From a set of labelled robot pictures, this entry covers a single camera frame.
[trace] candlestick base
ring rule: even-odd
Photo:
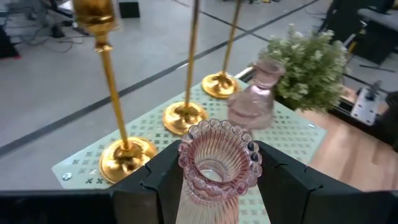
[[[188,107],[184,102],[173,103],[163,112],[164,126],[179,136],[187,134],[190,126],[207,118],[205,109],[196,103],[189,103]]]
[[[157,154],[155,145],[144,138],[127,140],[129,149],[124,149],[123,141],[117,140],[102,152],[99,160],[99,171],[111,183],[127,177]]]
[[[239,91],[241,87],[234,78],[223,76],[222,72],[206,76],[201,86],[210,96],[217,99],[228,99],[230,95]]]

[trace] gray floor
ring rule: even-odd
[[[127,93],[121,99],[126,121],[184,91],[191,19],[187,5],[192,1],[179,1],[140,1],[142,17],[123,20],[123,28],[111,34],[118,90]],[[230,21],[234,11],[233,1],[202,2],[194,84],[221,69],[230,29],[222,21]],[[307,6],[306,12],[300,7],[308,2],[245,2],[229,73],[236,74],[255,61],[258,51],[267,45],[264,38],[283,35],[287,24],[296,23],[304,34],[319,26],[319,19],[307,12],[326,11],[328,1],[319,0]],[[67,34],[79,36],[74,31]],[[50,168],[116,129],[93,40],[74,40],[84,43],[64,54],[48,48],[65,50],[68,43],[21,44],[20,60],[0,61],[0,189],[59,189]],[[397,59],[392,57],[383,66],[393,68]],[[394,90],[398,74],[356,71],[362,69],[359,63],[354,58],[349,65],[352,76],[369,83],[381,79],[383,88]],[[362,86],[347,78],[345,83]]]

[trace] pink glass bottle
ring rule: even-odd
[[[245,130],[264,129],[272,124],[272,87],[285,73],[283,65],[271,59],[258,61],[254,69],[254,83],[228,100],[228,119]]]
[[[257,184],[261,155],[251,135],[229,121],[200,121],[178,146],[183,186],[177,224],[237,224],[238,196]]]

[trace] screw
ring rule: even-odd
[[[68,181],[72,178],[72,173],[65,173],[62,175],[62,180],[63,181]]]

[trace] green plant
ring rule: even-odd
[[[286,106],[326,112],[339,103],[346,49],[340,41],[330,45],[332,37],[330,30],[304,37],[291,24],[286,39],[272,37],[260,51],[260,60],[273,58],[285,66],[275,96]]]

